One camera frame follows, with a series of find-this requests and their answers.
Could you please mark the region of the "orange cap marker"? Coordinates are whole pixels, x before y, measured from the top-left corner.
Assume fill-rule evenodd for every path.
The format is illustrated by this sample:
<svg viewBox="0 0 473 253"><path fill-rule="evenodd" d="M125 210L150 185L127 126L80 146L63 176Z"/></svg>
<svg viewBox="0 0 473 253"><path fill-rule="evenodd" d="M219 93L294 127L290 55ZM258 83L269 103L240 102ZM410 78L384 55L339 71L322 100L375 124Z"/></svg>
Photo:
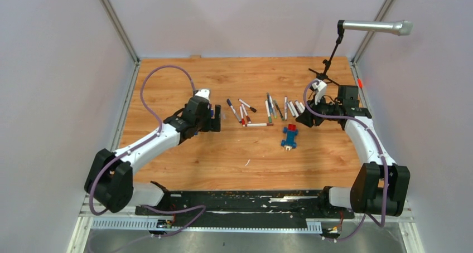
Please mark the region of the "orange cap marker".
<svg viewBox="0 0 473 253"><path fill-rule="evenodd" d="M304 112L305 106L302 103L299 103L298 106L300 107L301 111Z"/></svg>

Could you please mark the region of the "purple tip white marker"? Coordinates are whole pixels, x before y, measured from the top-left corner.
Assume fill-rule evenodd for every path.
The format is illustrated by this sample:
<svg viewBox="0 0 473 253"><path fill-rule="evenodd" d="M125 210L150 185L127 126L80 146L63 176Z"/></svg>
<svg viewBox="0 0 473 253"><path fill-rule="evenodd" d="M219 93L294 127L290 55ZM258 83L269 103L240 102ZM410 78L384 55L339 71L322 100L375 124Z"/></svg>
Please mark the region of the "purple tip white marker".
<svg viewBox="0 0 473 253"><path fill-rule="evenodd" d="M294 104L293 101L290 101L289 104L291 105L291 108L294 112L295 118L297 118L299 116L299 113L298 113L298 110L296 108L296 104Z"/></svg>

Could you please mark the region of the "purple cap marker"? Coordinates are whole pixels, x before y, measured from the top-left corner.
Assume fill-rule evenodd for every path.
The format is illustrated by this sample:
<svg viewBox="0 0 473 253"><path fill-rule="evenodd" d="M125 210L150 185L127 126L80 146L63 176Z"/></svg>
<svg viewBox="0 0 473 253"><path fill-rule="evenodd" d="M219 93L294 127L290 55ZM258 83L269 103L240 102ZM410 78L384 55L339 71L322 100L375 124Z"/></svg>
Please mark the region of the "purple cap marker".
<svg viewBox="0 0 473 253"><path fill-rule="evenodd" d="M284 119L288 119L287 96L284 96Z"/></svg>

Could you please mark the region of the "dark green cap pen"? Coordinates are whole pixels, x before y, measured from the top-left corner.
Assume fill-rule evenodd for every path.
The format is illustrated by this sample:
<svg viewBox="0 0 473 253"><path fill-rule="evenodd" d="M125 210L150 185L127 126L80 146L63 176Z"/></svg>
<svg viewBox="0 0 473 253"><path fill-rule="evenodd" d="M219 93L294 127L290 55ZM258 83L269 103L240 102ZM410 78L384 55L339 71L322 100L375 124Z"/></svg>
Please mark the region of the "dark green cap pen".
<svg viewBox="0 0 473 253"><path fill-rule="evenodd" d="M274 104L274 106L275 106L275 108L276 108L276 110L277 110L279 116L281 117L281 119L282 119L283 121L285 121L285 117L284 117L284 115L282 114L282 111L281 111L279 105L277 104L277 101L276 101L276 100L273 100L273 104Z"/></svg>

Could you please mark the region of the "clear cap grey pen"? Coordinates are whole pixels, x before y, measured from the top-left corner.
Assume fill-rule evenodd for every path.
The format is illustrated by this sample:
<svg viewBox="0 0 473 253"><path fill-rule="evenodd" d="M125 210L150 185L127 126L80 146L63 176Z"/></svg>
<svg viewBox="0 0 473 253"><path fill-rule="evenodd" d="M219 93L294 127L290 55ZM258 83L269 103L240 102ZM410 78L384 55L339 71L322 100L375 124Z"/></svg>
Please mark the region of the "clear cap grey pen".
<svg viewBox="0 0 473 253"><path fill-rule="evenodd" d="M269 93L266 93L267 95L267 102L268 102L268 109L269 109L269 113L270 115L274 115L274 112L273 112L273 108L272 108L272 103L271 103L271 96Z"/></svg>

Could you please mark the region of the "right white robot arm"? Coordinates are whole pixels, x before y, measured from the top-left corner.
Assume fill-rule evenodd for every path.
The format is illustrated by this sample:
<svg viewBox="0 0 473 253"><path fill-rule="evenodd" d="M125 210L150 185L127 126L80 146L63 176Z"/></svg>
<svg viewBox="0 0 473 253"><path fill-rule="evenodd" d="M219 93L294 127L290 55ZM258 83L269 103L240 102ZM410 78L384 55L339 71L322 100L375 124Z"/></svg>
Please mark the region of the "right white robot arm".
<svg viewBox="0 0 473 253"><path fill-rule="evenodd" d="M411 177L409 169L398 165L382 145L370 111L360 105L357 86L340 85L334 101L325 99L326 88L321 80L305 88L313 96L296 120L307 127L319 126L325 120L340 124L355 147L361 168L351 187L323 189L320 214L333 218L346 208L368 215L400 216Z"/></svg>

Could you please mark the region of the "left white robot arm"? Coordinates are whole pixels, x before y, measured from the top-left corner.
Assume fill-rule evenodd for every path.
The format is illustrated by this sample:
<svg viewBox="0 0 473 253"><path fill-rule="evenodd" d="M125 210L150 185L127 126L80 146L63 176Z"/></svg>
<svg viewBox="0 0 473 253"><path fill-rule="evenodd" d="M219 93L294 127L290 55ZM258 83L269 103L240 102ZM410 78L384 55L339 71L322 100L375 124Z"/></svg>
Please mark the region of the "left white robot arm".
<svg viewBox="0 0 473 253"><path fill-rule="evenodd" d="M127 206L148 205L158 216L166 215L171 201L157 183L136 183L133 177L163 152L182 144L198 132L219 132L221 106L212 106L210 90L198 90L185 107L166 118L162 125L131 145L114 152L97 152L84 189L90 211L99 216L93 203L117 213Z"/></svg>

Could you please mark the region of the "dark red cap marker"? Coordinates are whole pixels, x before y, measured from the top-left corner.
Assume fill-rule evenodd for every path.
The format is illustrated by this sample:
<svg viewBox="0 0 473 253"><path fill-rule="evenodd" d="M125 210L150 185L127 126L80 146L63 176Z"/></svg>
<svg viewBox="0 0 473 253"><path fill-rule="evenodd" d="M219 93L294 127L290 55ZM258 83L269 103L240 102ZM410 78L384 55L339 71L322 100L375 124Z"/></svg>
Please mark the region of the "dark red cap marker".
<svg viewBox="0 0 473 253"><path fill-rule="evenodd" d="M250 123L251 123L251 119L250 119L250 117L249 117L249 115L248 115L248 113L247 113L246 106L245 106L244 104L242 104L241 107L242 107L242 110L243 110L243 114L244 114L244 116L245 116L245 122L248 123L248 124L250 124Z"/></svg>

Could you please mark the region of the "blue red toy robot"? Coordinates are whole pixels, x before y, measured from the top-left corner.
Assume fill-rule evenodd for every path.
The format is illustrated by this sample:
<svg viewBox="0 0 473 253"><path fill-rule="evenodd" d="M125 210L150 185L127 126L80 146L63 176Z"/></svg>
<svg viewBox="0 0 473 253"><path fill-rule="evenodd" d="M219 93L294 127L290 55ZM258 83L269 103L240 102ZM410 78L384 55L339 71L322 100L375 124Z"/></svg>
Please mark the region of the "blue red toy robot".
<svg viewBox="0 0 473 253"><path fill-rule="evenodd" d="M286 135L285 139L281 140L281 146L285 150L292 150L297 148L296 136L298 130L295 124L288 124L283 128L283 134Z"/></svg>

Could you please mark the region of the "brown cap marker horizontal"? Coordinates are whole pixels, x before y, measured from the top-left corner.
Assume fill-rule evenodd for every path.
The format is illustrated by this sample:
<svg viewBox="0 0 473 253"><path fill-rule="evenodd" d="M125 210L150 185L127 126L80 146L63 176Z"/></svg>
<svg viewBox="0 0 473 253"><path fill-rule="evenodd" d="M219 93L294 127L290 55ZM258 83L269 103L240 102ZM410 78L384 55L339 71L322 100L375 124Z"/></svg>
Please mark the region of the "brown cap marker horizontal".
<svg viewBox="0 0 473 253"><path fill-rule="evenodd" d="M246 123L243 124L243 127L271 127L274 126L273 123Z"/></svg>

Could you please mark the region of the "black microphone tripod stand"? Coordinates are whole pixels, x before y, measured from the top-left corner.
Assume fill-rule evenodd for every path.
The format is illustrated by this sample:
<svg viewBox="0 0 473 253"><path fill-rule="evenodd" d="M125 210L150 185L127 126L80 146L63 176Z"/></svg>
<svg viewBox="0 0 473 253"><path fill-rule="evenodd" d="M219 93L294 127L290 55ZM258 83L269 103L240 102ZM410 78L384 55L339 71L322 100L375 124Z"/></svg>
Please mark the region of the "black microphone tripod stand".
<svg viewBox="0 0 473 253"><path fill-rule="evenodd" d="M327 75L327 72L331 66L331 63L332 63L332 59L334 58L335 56L335 53L337 51L337 48L338 46L341 44L343 38L344 38L344 27L343 27L343 24L344 24L344 20L339 20L338 23L337 23L337 39L335 41L335 47L330 55L330 58L329 59L324 59L322 61L322 63L325 65L325 68L323 70L323 72L317 72L313 69L309 69L311 72L314 72L316 74L316 78L317 79L320 79L320 80L324 80L324 79L328 79L329 82L333 83L333 84L336 84L338 86L338 83L334 82L333 80L329 79L328 75Z"/></svg>

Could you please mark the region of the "silver microphone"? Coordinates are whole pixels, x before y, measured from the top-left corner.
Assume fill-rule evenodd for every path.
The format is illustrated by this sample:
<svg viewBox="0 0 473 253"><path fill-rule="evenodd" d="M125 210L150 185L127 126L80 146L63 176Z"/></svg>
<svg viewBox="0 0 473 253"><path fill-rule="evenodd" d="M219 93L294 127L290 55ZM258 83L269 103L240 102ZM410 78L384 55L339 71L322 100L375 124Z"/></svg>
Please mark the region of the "silver microphone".
<svg viewBox="0 0 473 253"><path fill-rule="evenodd" d="M410 21L378 22L339 20L337 27L341 30L390 33L397 36L408 36L413 29Z"/></svg>

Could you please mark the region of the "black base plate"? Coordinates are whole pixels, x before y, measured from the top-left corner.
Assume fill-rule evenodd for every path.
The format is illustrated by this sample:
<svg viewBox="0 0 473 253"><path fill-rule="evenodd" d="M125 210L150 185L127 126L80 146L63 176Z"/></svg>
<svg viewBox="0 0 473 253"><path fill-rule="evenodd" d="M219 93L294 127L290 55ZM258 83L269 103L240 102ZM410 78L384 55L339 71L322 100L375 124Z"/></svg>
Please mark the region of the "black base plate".
<svg viewBox="0 0 473 253"><path fill-rule="evenodd" d="M308 219L353 219L354 213L330 206L320 190L171 191L158 210L177 211L204 205L196 227L306 227Z"/></svg>

